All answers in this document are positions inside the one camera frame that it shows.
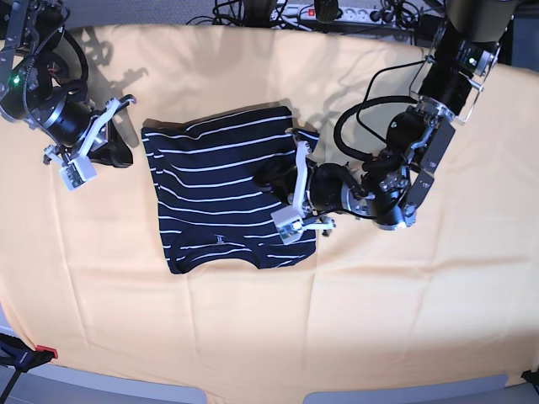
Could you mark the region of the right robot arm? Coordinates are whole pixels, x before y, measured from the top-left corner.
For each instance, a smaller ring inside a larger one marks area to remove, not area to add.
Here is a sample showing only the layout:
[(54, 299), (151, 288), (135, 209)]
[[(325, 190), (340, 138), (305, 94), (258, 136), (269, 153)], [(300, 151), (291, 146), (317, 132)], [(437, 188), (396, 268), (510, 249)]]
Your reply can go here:
[(70, 14), (61, 1), (1, 3), (1, 116), (52, 139), (45, 164), (68, 165), (84, 155), (93, 163), (129, 167), (131, 150), (105, 114), (118, 114), (135, 99), (128, 95), (117, 108), (96, 108), (88, 96), (87, 58), (66, 28)]

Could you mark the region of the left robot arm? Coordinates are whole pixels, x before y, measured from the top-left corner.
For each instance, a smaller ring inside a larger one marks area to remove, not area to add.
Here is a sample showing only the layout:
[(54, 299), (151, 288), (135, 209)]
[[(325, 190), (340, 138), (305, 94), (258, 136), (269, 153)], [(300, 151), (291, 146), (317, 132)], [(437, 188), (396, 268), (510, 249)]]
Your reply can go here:
[[(290, 128), (294, 165), (264, 177), (267, 188), (284, 201), (272, 214), (282, 241), (297, 241), (309, 230), (332, 231), (336, 213), (372, 221), (386, 231), (411, 226), (454, 136), (454, 123), (469, 119), (517, 8), (516, 1), (447, 2), (408, 93), (364, 98), (339, 117), (334, 144), (360, 163), (359, 178), (346, 165), (313, 162), (310, 134)], [(372, 155), (346, 145), (344, 124), (383, 104), (406, 105), (389, 123), (383, 149)]]

